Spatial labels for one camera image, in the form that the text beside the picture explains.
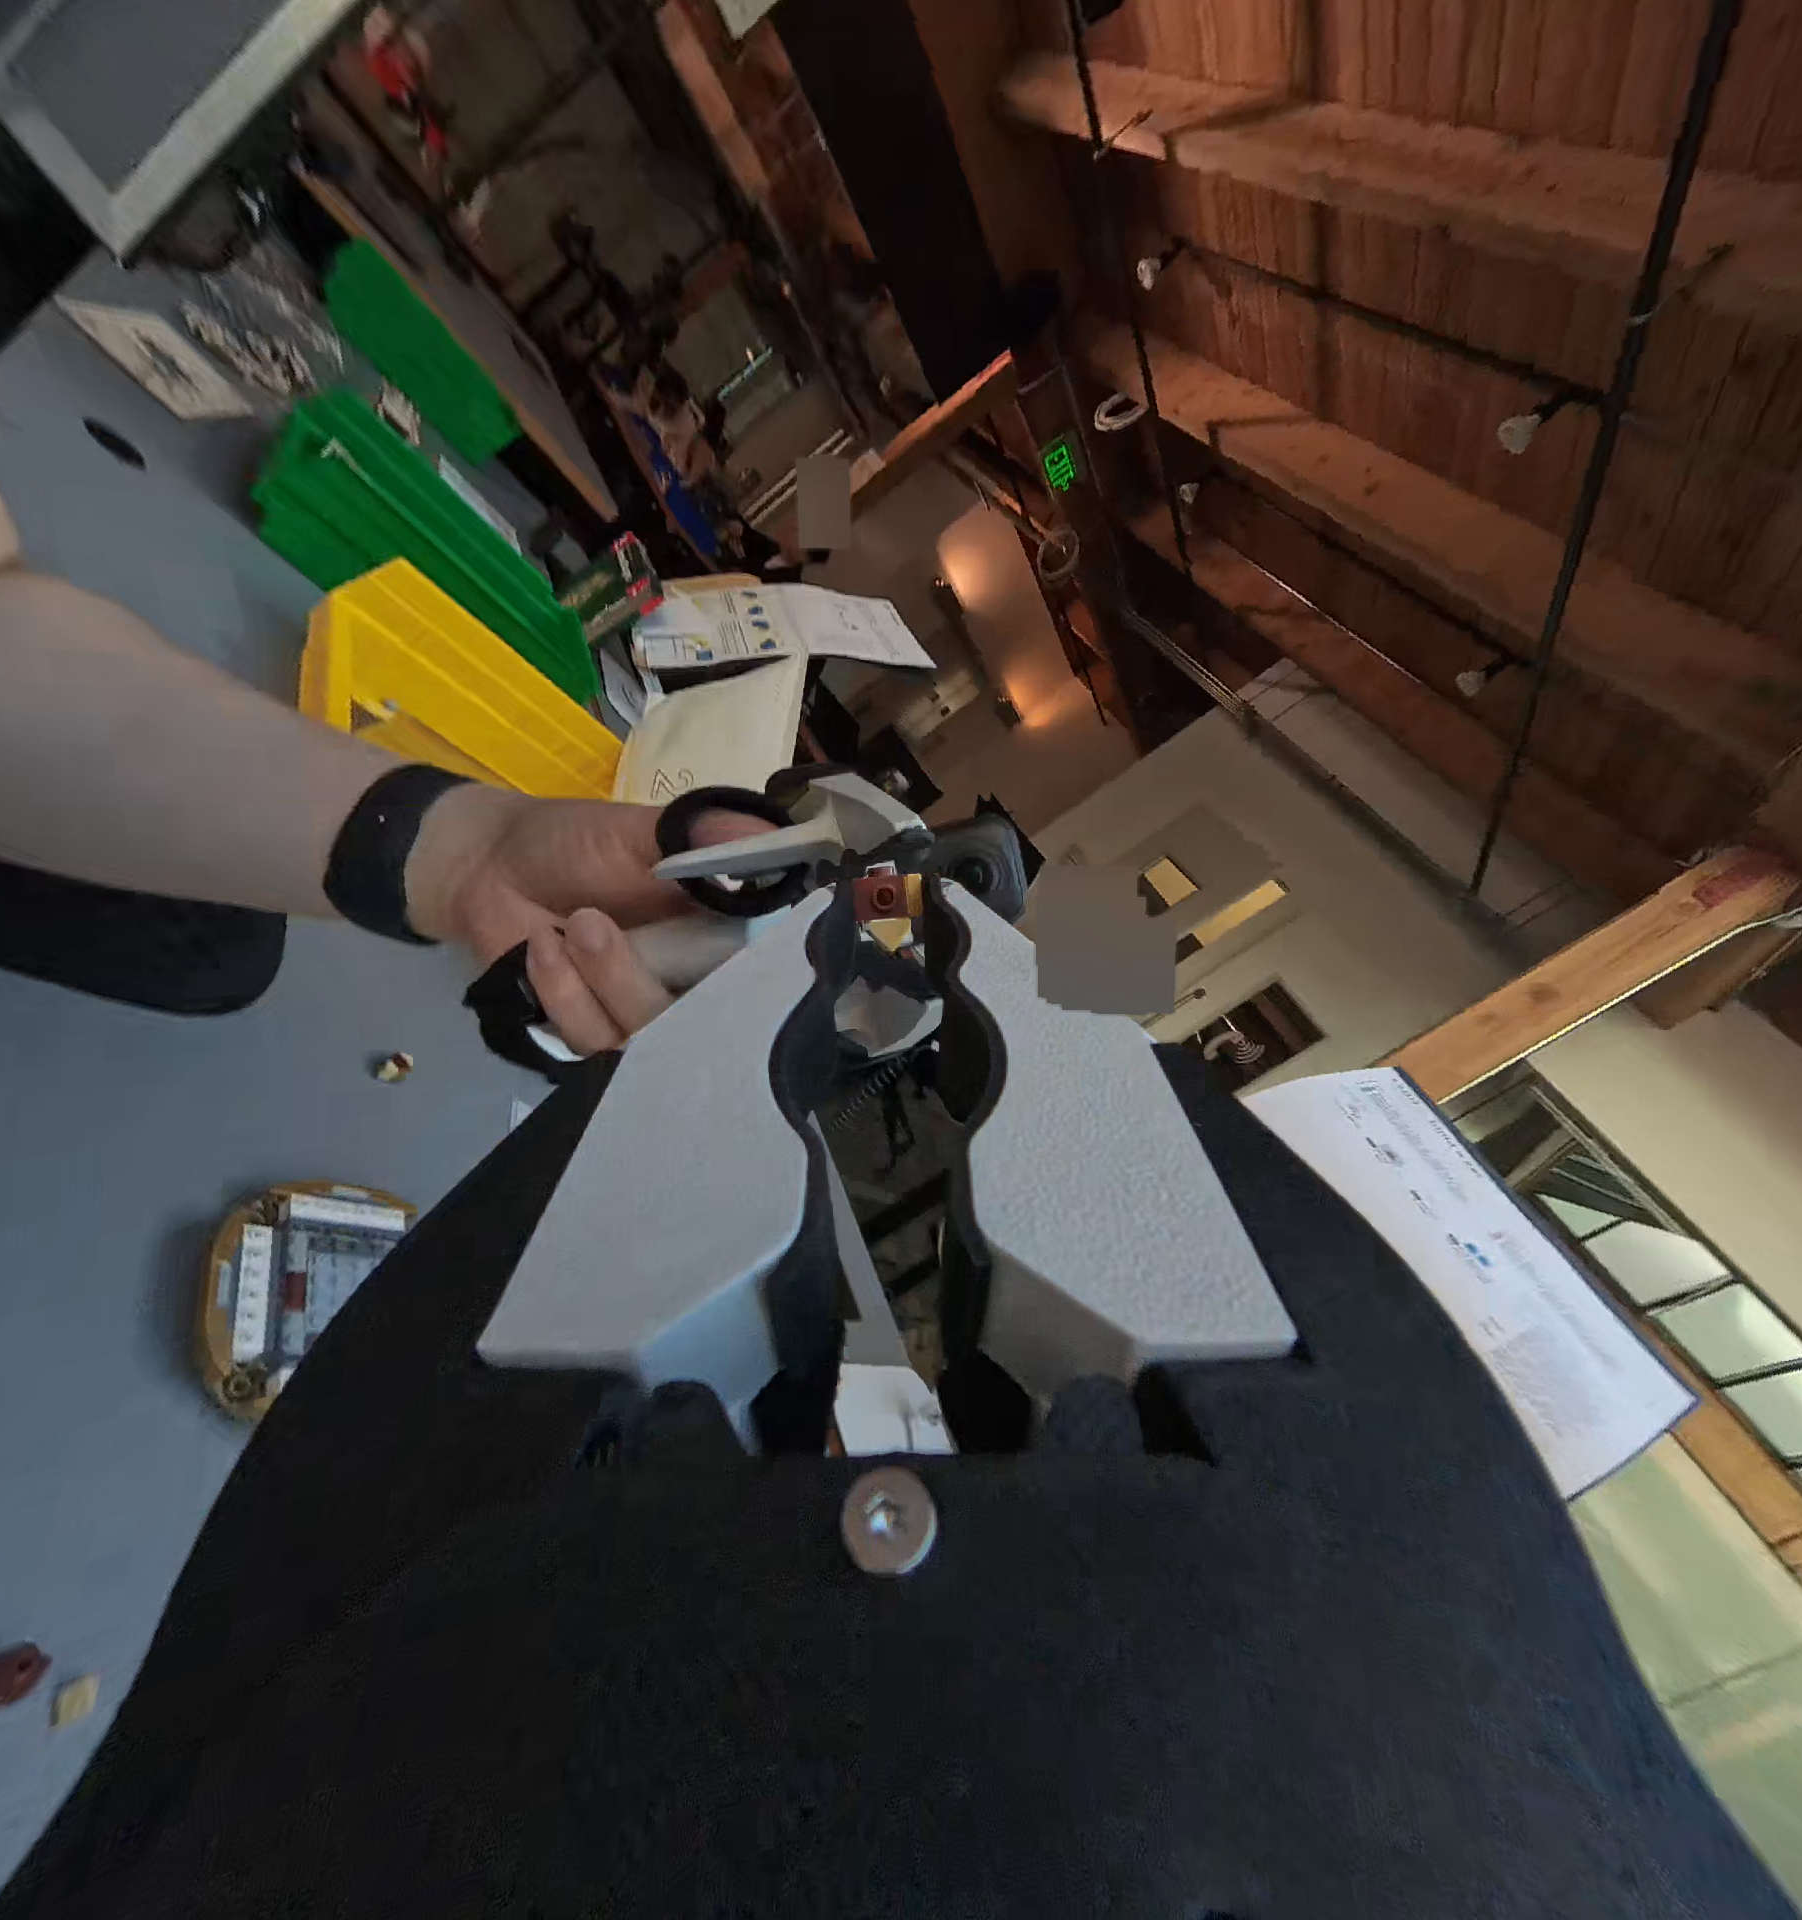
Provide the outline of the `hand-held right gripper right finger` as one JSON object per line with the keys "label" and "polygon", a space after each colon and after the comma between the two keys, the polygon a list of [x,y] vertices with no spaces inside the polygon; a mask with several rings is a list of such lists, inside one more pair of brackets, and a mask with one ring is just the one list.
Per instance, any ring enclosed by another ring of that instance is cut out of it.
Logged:
{"label": "hand-held right gripper right finger", "polygon": [[954,1129],[938,1396],[963,1452],[1016,1452],[1073,1382],[1294,1356],[1298,1327],[1156,1048],[1063,1010],[1034,944],[925,882],[933,1090]]}

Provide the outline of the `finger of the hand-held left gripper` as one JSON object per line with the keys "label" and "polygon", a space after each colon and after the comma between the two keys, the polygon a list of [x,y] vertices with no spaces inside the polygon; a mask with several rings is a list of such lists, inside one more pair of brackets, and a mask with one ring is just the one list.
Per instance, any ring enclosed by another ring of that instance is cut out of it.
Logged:
{"label": "finger of the hand-held left gripper", "polygon": [[798,861],[800,876],[839,868],[852,856],[874,856],[877,848],[899,844],[912,856],[931,848],[931,828],[885,787],[861,773],[800,773],[798,824],[809,832],[811,850]]}

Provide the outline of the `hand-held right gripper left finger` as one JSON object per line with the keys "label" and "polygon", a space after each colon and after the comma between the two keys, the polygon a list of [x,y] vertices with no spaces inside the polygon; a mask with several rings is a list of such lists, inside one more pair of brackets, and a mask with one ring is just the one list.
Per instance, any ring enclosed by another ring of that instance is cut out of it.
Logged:
{"label": "hand-held right gripper left finger", "polygon": [[826,1450],[846,1315],[815,1109],[857,944],[849,886],[822,887],[627,1045],[487,1365],[706,1385],[759,1450]]}

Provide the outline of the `person's left forearm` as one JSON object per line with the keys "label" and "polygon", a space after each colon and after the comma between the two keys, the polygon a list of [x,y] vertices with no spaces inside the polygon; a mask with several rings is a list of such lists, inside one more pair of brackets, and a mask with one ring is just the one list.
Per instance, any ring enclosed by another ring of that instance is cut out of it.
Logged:
{"label": "person's left forearm", "polygon": [[330,916],[334,844],[390,761],[26,564],[0,495],[0,861]]}

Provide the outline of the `green lego box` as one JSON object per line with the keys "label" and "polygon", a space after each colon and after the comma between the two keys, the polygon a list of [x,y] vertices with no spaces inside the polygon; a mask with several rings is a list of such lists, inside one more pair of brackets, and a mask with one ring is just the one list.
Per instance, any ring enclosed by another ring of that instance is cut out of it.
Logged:
{"label": "green lego box", "polygon": [[585,638],[599,642],[658,613],[665,601],[665,587],[647,545],[634,533],[625,533],[558,583],[555,599],[576,616]]}

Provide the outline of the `round lego base build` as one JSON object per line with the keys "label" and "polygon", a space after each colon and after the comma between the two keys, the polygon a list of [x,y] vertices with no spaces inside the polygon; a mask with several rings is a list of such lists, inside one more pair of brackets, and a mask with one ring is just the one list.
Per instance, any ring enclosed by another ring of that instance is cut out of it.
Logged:
{"label": "round lego base build", "polygon": [[416,1217],[383,1188],[334,1180],[265,1186],[236,1206],[213,1234],[194,1310],[210,1405],[260,1421]]}

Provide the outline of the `person's left hand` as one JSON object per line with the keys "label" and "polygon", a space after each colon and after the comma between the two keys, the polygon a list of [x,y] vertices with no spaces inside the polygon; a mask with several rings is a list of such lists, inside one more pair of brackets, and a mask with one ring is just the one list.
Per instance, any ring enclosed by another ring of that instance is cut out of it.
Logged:
{"label": "person's left hand", "polygon": [[530,987],[564,1045],[583,1058],[617,1050],[674,1000],[632,934],[696,915],[681,886],[654,874],[658,818],[649,807],[457,785],[424,813],[403,865],[408,924],[481,966],[527,946]]}

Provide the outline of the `tan paper bag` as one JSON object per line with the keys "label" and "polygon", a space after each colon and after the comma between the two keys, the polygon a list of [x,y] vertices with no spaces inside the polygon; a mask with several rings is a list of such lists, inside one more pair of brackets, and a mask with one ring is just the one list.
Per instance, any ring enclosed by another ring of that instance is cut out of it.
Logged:
{"label": "tan paper bag", "polygon": [[625,739],[612,798],[665,807],[699,787],[764,792],[790,766],[806,689],[800,653],[663,691]]}

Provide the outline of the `white printed leaflets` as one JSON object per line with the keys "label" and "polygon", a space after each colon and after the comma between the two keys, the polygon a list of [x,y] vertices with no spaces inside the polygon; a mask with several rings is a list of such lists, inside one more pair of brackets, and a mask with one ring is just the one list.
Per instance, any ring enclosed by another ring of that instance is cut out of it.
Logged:
{"label": "white printed leaflets", "polygon": [[830,659],[931,672],[936,659],[893,601],[805,583],[665,588],[634,623],[632,650],[655,673]]}

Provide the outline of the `laminated instruction sheet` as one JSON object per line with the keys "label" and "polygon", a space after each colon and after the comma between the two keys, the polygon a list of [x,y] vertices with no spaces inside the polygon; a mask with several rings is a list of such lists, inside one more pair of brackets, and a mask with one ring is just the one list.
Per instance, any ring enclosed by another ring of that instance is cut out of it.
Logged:
{"label": "laminated instruction sheet", "polygon": [[1439,1301],[1563,1500],[1697,1410],[1699,1394],[1399,1068],[1317,1075],[1246,1103]]}

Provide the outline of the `yellow plastic bin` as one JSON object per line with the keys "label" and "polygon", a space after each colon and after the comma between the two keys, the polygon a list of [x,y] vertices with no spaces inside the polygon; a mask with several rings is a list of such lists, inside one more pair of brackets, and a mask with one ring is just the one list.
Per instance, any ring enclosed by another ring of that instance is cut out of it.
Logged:
{"label": "yellow plastic bin", "polygon": [[612,800],[622,742],[406,561],[328,593],[297,709],[388,754],[539,800]]}

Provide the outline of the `black wristband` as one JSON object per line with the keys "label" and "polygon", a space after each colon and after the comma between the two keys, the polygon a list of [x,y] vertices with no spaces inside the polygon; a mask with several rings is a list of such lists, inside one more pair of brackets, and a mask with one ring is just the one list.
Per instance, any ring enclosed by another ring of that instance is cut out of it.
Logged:
{"label": "black wristband", "polygon": [[372,938],[434,948],[409,918],[408,865],[427,814],[474,781],[433,765],[395,765],[372,781],[345,814],[323,873],[335,915]]}

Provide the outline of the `green plastic bin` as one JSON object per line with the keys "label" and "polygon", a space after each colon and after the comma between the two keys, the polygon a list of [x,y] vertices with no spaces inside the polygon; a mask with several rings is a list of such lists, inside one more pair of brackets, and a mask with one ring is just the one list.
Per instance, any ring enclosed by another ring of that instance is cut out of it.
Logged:
{"label": "green plastic bin", "polygon": [[335,330],[463,460],[487,464],[525,436],[491,374],[372,242],[352,240],[335,254],[323,298]]}
{"label": "green plastic bin", "polygon": [[406,561],[562,694],[583,706],[599,699],[599,660],[578,613],[357,393],[300,402],[250,498],[265,545],[319,588]]}

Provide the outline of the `black padded cushion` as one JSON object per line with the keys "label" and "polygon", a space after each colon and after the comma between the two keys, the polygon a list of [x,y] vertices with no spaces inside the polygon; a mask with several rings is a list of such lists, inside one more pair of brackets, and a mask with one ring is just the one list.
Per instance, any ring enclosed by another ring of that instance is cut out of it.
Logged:
{"label": "black padded cushion", "polygon": [[276,978],[287,918],[170,899],[0,858],[0,973],[179,1018],[256,1004]]}

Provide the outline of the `printed parts sheet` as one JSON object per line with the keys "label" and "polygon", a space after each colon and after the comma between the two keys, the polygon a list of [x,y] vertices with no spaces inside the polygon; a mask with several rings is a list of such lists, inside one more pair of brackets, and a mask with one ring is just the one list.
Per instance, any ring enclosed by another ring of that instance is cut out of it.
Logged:
{"label": "printed parts sheet", "polygon": [[123,265],[99,251],[55,310],[175,420],[279,420],[357,379],[307,265],[262,242],[234,265]]}

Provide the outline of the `computer monitor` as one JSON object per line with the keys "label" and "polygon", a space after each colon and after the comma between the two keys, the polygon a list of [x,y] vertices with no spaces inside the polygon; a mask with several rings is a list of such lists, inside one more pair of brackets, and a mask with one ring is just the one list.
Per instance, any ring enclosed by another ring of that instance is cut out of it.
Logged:
{"label": "computer monitor", "polygon": [[357,2],[0,2],[0,127],[129,261],[361,13]]}

